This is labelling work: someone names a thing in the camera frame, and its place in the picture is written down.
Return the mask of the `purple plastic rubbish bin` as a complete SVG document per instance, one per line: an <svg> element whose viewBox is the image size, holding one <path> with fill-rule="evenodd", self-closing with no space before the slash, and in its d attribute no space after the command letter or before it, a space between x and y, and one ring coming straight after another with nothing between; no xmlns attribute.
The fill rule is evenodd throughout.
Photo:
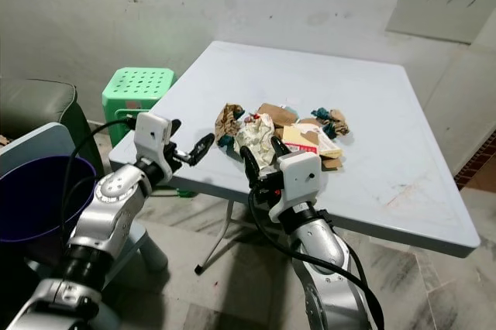
<svg viewBox="0 0 496 330"><path fill-rule="evenodd" d="M77 157L65 186L68 160L68 156L49 156L29 161L1 178L1 249L43 265L57 265L97 181L95 167Z"/></svg>

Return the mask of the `red white paper carton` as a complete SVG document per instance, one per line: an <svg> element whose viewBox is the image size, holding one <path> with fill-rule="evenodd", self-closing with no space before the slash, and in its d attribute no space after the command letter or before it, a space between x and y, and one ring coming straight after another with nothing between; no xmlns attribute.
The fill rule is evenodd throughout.
<svg viewBox="0 0 496 330"><path fill-rule="evenodd" d="M291 152L304 150L318 154L325 171L343 167L343 150L326 135L322 127L313 122L295 122L283 127L279 136Z"/></svg>

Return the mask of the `white crumpled paper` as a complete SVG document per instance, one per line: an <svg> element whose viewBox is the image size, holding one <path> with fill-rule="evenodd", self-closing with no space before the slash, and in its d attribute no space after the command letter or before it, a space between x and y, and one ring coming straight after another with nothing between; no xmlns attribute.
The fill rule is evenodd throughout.
<svg viewBox="0 0 496 330"><path fill-rule="evenodd" d="M247 147L253 154L259 168L269 167L275 156L272 138L275 136L275 124L268 114L259 114L251 122L244 122L235 136L235 152L240 154Z"/></svg>

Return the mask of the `flat brown cardboard piece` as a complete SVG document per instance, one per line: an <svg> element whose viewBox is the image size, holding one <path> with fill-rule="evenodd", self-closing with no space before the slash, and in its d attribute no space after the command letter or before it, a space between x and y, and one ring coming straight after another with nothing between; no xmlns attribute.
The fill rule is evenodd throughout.
<svg viewBox="0 0 496 330"><path fill-rule="evenodd" d="M270 120L277 127L287 127L287 125L293 125L299 119L298 114L295 113L295 111L269 103L263 103L257 110L257 114L259 116L268 115Z"/></svg>

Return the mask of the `brown crumpled paper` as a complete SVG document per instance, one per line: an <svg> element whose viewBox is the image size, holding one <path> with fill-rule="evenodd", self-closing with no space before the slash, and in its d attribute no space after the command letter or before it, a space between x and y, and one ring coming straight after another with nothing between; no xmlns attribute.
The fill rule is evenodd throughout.
<svg viewBox="0 0 496 330"><path fill-rule="evenodd" d="M237 150L236 135L241 127L240 118L245 114L241 105L227 103L214 121L215 143L219 147L230 147Z"/></svg>

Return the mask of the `teal brown crumpled wrapper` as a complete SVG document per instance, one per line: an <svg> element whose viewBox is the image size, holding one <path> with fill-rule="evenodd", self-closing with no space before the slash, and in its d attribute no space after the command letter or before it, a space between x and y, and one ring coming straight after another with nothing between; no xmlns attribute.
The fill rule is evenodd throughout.
<svg viewBox="0 0 496 330"><path fill-rule="evenodd" d="M320 128L322 128L322 131L330 139L336 139L337 136L347 136L350 134L350 126L345 121L345 117L341 111L319 108L311 111L311 114L316 118Z"/></svg>

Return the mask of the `light blue folding table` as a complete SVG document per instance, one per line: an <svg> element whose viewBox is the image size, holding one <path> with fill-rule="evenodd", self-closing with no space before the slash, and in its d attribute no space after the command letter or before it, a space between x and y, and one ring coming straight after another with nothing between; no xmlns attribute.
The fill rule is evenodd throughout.
<svg viewBox="0 0 496 330"><path fill-rule="evenodd" d="M188 150L213 132L228 103L248 112L263 103L301 116L343 112L343 166L323 172L316 202L337 227L456 258L481 245L400 65L213 42L151 112L181 121L172 140Z"/></svg>

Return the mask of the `green plastic stool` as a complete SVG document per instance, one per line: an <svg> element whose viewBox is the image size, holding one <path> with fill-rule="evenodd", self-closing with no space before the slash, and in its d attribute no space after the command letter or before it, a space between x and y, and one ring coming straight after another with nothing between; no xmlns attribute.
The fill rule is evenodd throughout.
<svg viewBox="0 0 496 330"><path fill-rule="evenodd" d="M115 71L102 92L106 121L137 117L159 102L176 80L169 68L124 67Z"/></svg>

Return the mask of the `grey green sofa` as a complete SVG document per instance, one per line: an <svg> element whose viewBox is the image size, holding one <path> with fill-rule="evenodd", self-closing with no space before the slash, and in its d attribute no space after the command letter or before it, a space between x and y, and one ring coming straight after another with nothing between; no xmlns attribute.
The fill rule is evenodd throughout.
<svg viewBox="0 0 496 330"><path fill-rule="evenodd" d="M4 77L0 80L0 135L13 141L48 122L59 122L70 132L72 145L103 174L102 154L90 136L90 125L78 104L74 85L40 79Z"/></svg>

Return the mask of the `grey wall board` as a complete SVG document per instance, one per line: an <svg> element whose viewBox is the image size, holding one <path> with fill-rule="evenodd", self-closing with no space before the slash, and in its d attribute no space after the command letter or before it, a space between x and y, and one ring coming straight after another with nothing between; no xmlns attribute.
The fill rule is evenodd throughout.
<svg viewBox="0 0 496 330"><path fill-rule="evenodd" d="M397 0L386 30L468 44L494 12L496 0Z"/></svg>

